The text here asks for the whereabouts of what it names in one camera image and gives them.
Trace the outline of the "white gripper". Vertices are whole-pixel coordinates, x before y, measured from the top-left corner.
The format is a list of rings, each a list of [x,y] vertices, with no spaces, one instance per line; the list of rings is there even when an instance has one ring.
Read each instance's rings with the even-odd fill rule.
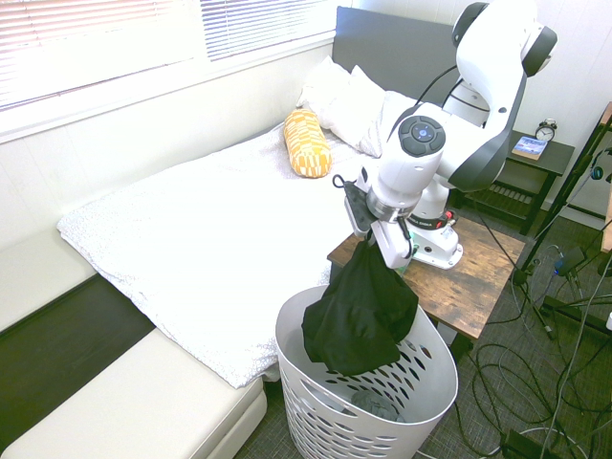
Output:
[[[412,259],[412,239],[399,223],[377,220],[372,223],[364,240],[370,247],[377,243],[382,259],[389,269],[405,268]]]

